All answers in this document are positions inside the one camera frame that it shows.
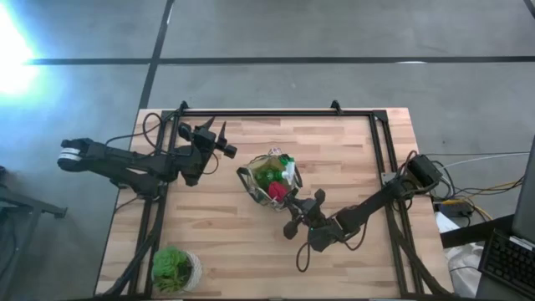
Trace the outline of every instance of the white pot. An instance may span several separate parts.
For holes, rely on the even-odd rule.
[[[186,254],[188,260],[191,263],[191,275],[190,275],[190,278],[187,280],[186,285],[182,289],[180,289],[177,292],[171,292],[171,293],[168,293],[168,294],[191,292],[195,288],[195,286],[197,286],[197,284],[201,281],[202,265],[201,265],[201,260],[199,260],[199,257],[197,257],[195,254],[189,253],[187,251],[182,251],[181,250],[181,252],[184,252]],[[154,281],[154,274],[150,273],[150,276],[152,278],[152,281]]]

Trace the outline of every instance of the potted plant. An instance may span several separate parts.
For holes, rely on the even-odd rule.
[[[199,258],[176,247],[162,248],[152,262],[152,281],[162,293],[189,292],[201,279]]]

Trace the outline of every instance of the black stand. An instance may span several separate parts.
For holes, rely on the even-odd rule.
[[[5,168],[0,166],[0,176],[3,176],[5,172]],[[12,219],[11,221],[5,221],[4,224],[8,224],[13,228],[13,237],[15,237],[13,239],[13,256],[6,261],[8,266],[6,267],[3,278],[0,279],[0,300],[4,300],[8,297],[9,287],[17,271],[18,263],[32,240],[33,232],[41,214],[46,212],[53,214],[56,218],[63,218],[65,217],[67,208],[57,207],[47,202],[23,196],[10,191],[2,184],[0,184],[0,202],[10,205],[0,208],[0,212],[6,213],[5,218]]]

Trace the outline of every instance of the green plant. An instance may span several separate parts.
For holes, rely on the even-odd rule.
[[[165,247],[152,260],[154,285],[164,293],[172,293],[186,285],[191,275],[191,264],[186,253],[176,247]]]

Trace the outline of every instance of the wooden table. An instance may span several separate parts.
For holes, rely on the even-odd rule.
[[[411,150],[417,150],[415,134],[406,108],[386,109],[401,164]],[[135,132],[149,112],[141,110]],[[207,118],[181,118],[191,125]],[[203,276],[191,293],[169,296],[156,290],[154,298],[366,298],[399,296],[392,259],[385,210],[369,220],[362,247],[351,252],[334,244],[322,253],[312,252],[310,268],[300,273],[295,267],[296,252],[303,244],[306,229],[291,241],[283,236],[289,212],[274,212],[255,203],[244,191],[236,169],[271,147],[280,147],[293,156],[303,177],[305,198],[322,188],[327,197],[322,208],[326,215],[341,207],[360,203],[377,192],[377,172],[369,120],[362,117],[218,117],[211,130],[218,133],[227,122],[226,137],[237,147],[231,160],[219,158],[217,172],[203,176],[194,187],[181,177],[169,186],[160,247],[175,245],[195,253],[202,262]],[[155,141],[156,130],[150,133]],[[384,137],[383,156],[388,166]],[[143,136],[132,140],[131,150],[152,151]],[[211,160],[206,172],[212,171]],[[122,191],[117,206],[133,197]],[[124,271],[132,259],[140,225],[142,201],[121,208],[113,219],[96,293],[102,293]],[[442,253],[433,208],[428,198],[416,198],[409,210],[416,251],[435,278],[448,290],[451,278]],[[350,243],[354,246],[361,234]],[[145,283],[148,255],[140,275]],[[409,264],[404,257],[410,281]]]

